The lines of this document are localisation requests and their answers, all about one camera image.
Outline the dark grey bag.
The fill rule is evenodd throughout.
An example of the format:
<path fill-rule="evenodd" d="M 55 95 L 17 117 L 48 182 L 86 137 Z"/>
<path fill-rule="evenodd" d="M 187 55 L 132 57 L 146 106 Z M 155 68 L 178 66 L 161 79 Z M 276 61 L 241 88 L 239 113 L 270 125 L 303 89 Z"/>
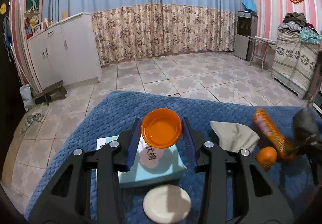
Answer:
<path fill-rule="evenodd" d="M 302 108 L 294 115 L 293 131 L 295 139 L 300 143 L 319 136 L 319 128 L 315 121 L 315 116 L 309 107 Z"/>

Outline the pile of clothes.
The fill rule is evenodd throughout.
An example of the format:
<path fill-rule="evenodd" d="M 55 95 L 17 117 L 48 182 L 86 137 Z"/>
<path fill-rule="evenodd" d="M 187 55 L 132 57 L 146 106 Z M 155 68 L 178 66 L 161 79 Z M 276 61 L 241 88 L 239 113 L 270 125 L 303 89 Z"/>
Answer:
<path fill-rule="evenodd" d="M 321 35 L 314 26 L 307 22 L 304 13 L 288 12 L 283 22 L 278 26 L 281 33 L 297 35 L 300 41 L 305 44 L 320 45 Z"/>

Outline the small folding table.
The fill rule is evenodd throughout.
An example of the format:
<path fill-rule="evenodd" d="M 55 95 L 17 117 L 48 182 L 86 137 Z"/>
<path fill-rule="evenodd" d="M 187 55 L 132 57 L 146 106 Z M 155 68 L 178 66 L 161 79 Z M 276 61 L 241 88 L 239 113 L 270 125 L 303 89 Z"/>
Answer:
<path fill-rule="evenodd" d="M 276 46 L 277 41 L 259 36 L 248 36 L 248 40 L 251 43 L 251 58 L 248 66 L 251 66 L 254 60 L 259 60 L 261 61 L 261 70 L 263 71 L 268 50 L 272 46 Z"/>

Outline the orange tangerine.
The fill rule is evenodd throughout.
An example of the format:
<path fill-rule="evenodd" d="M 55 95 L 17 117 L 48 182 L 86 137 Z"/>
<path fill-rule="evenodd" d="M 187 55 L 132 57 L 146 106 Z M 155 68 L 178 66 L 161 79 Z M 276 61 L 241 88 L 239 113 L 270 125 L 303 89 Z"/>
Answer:
<path fill-rule="evenodd" d="M 265 147 L 256 154 L 255 159 L 267 171 L 275 164 L 277 152 L 272 147 Z"/>

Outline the blue and floral curtain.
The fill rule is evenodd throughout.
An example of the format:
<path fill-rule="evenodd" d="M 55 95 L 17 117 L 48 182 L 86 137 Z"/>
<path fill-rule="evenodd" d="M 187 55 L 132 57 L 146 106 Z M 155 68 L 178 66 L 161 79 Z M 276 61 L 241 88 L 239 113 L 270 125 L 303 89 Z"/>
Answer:
<path fill-rule="evenodd" d="M 43 0 L 43 16 L 88 12 L 101 65 L 199 51 L 232 51 L 240 0 Z"/>

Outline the patterned covered cabinet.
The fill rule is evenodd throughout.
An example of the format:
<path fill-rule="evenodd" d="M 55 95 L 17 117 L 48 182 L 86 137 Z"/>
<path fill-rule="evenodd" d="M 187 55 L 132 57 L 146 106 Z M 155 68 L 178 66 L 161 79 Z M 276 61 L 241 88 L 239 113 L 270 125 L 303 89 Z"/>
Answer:
<path fill-rule="evenodd" d="M 310 92 L 320 51 L 320 45 L 302 42 L 299 33 L 277 32 L 271 77 L 303 99 Z"/>

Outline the rag on floor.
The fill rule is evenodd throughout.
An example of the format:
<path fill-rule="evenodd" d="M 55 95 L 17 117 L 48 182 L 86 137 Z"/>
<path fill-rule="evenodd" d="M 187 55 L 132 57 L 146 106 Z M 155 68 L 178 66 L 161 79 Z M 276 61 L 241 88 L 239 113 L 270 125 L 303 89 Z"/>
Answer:
<path fill-rule="evenodd" d="M 26 132 L 35 123 L 42 123 L 44 121 L 44 117 L 45 116 L 42 111 L 36 111 L 31 115 L 28 115 L 22 128 L 20 129 L 20 134 Z"/>

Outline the blue bag on dispenser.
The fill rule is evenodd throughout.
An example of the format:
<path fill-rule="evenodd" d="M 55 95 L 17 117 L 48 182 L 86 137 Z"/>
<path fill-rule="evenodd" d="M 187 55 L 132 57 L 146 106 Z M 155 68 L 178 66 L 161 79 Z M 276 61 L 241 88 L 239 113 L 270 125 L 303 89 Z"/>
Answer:
<path fill-rule="evenodd" d="M 242 0 L 241 4 L 244 11 L 251 12 L 253 14 L 257 13 L 257 6 L 254 0 Z"/>

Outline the orange snack wrapper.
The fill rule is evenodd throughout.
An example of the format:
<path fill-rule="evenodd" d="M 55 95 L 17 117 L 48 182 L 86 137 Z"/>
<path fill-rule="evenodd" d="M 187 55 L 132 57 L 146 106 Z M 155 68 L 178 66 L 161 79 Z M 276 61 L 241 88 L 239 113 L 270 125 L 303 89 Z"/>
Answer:
<path fill-rule="evenodd" d="M 295 158 L 292 153 L 294 150 L 293 145 L 282 135 L 264 109 L 258 108 L 255 111 L 254 123 L 271 142 L 281 159 L 293 160 Z"/>

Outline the small wooden stool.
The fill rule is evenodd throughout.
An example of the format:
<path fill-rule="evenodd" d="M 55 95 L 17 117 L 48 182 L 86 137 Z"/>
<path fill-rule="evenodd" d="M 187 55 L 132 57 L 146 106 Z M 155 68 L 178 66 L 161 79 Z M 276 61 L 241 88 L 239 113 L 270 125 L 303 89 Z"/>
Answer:
<path fill-rule="evenodd" d="M 41 94 L 34 98 L 34 103 L 39 105 L 45 103 L 47 106 L 56 100 L 64 100 L 67 91 L 63 86 L 63 80 L 46 87 Z"/>

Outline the light blue tissue box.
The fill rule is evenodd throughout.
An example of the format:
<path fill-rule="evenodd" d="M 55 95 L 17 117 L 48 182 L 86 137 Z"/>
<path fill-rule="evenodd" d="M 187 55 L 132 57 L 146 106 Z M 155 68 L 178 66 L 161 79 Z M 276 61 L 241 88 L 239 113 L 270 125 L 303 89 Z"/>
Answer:
<path fill-rule="evenodd" d="M 118 172 L 118 182 L 122 189 L 154 185 L 178 180 L 186 169 L 175 145 L 157 149 L 140 138 L 134 164 L 128 172 Z"/>

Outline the orange plastic bowl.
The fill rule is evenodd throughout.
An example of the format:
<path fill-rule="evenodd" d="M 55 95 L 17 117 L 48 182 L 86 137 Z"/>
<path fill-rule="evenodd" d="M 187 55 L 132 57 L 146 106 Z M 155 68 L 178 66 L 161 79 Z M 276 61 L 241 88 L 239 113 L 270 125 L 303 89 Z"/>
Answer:
<path fill-rule="evenodd" d="M 175 145 L 182 135 L 181 119 L 171 109 L 154 109 L 144 117 L 141 135 L 144 141 L 154 148 L 169 148 Z"/>

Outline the white cabinet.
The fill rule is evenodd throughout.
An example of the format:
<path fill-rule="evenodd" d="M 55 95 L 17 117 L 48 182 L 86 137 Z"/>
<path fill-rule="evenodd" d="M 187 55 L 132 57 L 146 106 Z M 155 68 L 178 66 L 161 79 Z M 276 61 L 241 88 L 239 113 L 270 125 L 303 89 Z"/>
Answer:
<path fill-rule="evenodd" d="M 28 39 L 27 46 L 41 92 L 59 81 L 64 86 L 101 81 L 102 69 L 88 12 L 54 23 Z"/>

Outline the beige folded cloth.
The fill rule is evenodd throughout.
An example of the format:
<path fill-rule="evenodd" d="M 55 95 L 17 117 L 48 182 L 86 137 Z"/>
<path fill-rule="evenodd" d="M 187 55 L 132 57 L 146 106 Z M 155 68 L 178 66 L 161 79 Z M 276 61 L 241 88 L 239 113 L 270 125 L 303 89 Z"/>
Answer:
<path fill-rule="evenodd" d="M 252 153 L 260 140 L 255 131 L 243 124 L 210 121 L 210 127 L 218 136 L 219 146 L 230 152 L 247 149 Z"/>

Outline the grey water dispenser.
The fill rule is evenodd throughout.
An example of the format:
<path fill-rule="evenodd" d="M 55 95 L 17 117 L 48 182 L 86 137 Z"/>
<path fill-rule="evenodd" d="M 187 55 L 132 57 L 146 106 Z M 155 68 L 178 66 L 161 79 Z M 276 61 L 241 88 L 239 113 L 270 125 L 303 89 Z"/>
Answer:
<path fill-rule="evenodd" d="M 237 13 L 237 33 L 234 43 L 234 55 L 243 60 L 250 60 L 252 46 L 249 37 L 257 34 L 258 17 L 247 11 Z"/>

